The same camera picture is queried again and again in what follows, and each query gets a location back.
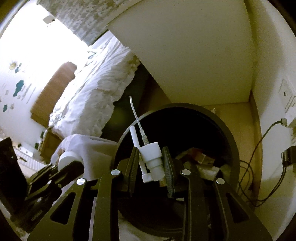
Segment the black wall charger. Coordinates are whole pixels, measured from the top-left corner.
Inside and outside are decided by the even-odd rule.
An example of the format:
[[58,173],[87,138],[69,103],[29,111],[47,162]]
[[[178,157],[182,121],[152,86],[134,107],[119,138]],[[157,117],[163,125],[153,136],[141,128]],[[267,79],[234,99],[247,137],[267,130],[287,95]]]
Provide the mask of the black wall charger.
[[281,162],[283,168],[296,163],[296,146],[290,146],[281,153]]

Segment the white dresser cabinet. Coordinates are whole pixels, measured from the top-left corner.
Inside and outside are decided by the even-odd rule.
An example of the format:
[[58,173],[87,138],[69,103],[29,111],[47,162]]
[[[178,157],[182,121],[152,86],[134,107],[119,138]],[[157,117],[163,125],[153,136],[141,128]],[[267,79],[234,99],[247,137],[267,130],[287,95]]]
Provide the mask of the white dresser cabinet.
[[244,1],[139,1],[108,28],[170,101],[248,101],[254,48]]

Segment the wooden bedside table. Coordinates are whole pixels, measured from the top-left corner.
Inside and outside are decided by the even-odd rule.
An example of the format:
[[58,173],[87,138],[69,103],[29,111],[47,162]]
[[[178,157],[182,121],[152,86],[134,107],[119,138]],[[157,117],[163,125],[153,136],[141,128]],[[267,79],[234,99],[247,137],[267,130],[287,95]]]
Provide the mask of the wooden bedside table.
[[46,129],[39,148],[40,156],[43,162],[46,164],[50,163],[51,156],[55,153],[55,150],[61,142],[62,140],[60,137],[56,135],[51,128]]

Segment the floral grey tablecloth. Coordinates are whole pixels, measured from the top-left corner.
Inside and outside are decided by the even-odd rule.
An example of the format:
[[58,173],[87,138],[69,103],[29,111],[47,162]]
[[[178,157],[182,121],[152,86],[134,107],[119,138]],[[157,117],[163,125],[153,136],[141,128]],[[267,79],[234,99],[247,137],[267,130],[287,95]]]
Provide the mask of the floral grey tablecloth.
[[[57,166],[60,156],[64,152],[74,152],[83,160],[84,174],[82,177],[88,181],[95,180],[104,171],[110,169],[117,146],[118,143],[111,140],[74,134],[62,140],[51,156],[50,163]],[[129,223],[121,213],[118,214],[118,225],[120,240],[174,240],[172,237],[157,237],[139,230]]]

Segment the white pump dispenser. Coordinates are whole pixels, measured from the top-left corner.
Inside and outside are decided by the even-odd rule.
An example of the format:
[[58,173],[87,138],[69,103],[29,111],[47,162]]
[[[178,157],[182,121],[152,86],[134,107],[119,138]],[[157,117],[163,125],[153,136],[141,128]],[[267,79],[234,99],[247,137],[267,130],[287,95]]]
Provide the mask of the white pump dispenser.
[[137,137],[137,132],[134,126],[129,128],[133,145],[138,149],[138,163],[142,172],[142,181],[148,183],[151,181],[161,181],[165,178],[165,171],[162,161],[162,153],[157,142],[150,143],[148,138],[140,124],[139,118],[135,111],[132,96],[129,96],[130,106],[132,108],[133,115],[139,127],[139,132],[142,137],[143,146],[140,146]]

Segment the black round trash bin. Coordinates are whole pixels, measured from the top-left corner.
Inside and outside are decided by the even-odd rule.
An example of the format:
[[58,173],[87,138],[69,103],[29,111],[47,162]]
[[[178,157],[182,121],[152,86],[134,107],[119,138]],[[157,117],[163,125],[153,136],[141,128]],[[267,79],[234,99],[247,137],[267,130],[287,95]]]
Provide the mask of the black round trash bin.
[[[197,105],[174,103],[151,110],[139,118],[150,142],[167,147],[170,156],[195,148],[214,159],[215,167],[228,167],[228,183],[236,188],[239,154],[236,142],[224,122],[209,110]],[[135,195],[119,206],[123,217],[136,228],[162,236],[181,232],[184,206],[163,192],[158,182],[135,182]]]

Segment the brown padded headboard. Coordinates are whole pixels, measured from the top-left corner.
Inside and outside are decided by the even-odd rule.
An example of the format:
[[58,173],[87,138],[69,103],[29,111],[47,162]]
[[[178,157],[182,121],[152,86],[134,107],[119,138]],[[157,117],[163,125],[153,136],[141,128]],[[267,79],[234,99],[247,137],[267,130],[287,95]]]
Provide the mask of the brown padded headboard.
[[67,85],[75,78],[77,65],[72,62],[62,64],[51,77],[31,107],[31,119],[47,128],[50,114]]

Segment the bed with white duvet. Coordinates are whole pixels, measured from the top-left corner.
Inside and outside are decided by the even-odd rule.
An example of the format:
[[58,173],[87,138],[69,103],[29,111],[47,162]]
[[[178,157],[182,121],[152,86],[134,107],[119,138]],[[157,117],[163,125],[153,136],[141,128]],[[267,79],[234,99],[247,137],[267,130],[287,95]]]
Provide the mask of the bed with white duvet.
[[75,72],[50,114],[48,126],[61,138],[73,134],[100,137],[114,103],[132,82],[140,60],[111,32]]

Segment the white wall air conditioner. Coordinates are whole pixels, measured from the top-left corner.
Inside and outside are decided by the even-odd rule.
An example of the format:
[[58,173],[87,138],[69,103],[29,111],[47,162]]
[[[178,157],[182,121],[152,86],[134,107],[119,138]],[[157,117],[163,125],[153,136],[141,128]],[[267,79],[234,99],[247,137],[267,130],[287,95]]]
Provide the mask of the white wall air conditioner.
[[55,17],[53,15],[48,15],[48,16],[43,18],[43,21],[46,24],[49,24],[49,23],[52,23],[53,21],[55,21]]

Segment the blue cloud wall stickers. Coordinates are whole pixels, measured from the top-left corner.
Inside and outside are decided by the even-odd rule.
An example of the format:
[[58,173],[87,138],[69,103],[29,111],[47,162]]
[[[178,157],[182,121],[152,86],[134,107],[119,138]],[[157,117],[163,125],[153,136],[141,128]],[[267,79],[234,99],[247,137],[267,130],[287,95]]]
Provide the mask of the blue cloud wall stickers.
[[3,105],[3,113],[14,110],[15,102],[21,98],[20,93],[24,88],[25,82],[21,78],[20,67],[22,67],[22,63],[12,62],[8,72],[2,78],[1,104]]

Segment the white bottle cap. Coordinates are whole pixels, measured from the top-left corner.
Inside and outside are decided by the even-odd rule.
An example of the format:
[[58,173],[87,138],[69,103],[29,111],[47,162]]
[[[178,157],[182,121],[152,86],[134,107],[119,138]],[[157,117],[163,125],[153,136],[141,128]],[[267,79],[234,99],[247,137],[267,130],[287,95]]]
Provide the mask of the white bottle cap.
[[81,156],[79,156],[78,154],[76,154],[73,151],[67,151],[64,152],[60,157],[59,157],[59,162],[58,162],[58,170],[61,171],[63,168],[65,168],[66,166],[68,166],[69,164],[71,164],[74,161],[78,161],[81,162],[83,164],[83,159]]

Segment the floral roman window blind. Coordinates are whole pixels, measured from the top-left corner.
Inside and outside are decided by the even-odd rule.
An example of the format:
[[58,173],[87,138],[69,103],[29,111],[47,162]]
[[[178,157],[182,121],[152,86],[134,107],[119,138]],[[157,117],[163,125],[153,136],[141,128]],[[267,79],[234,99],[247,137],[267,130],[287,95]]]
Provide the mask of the floral roman window blind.
[[108,24],[139,1],[43,0],[37,1],[88,46],[107,30]]

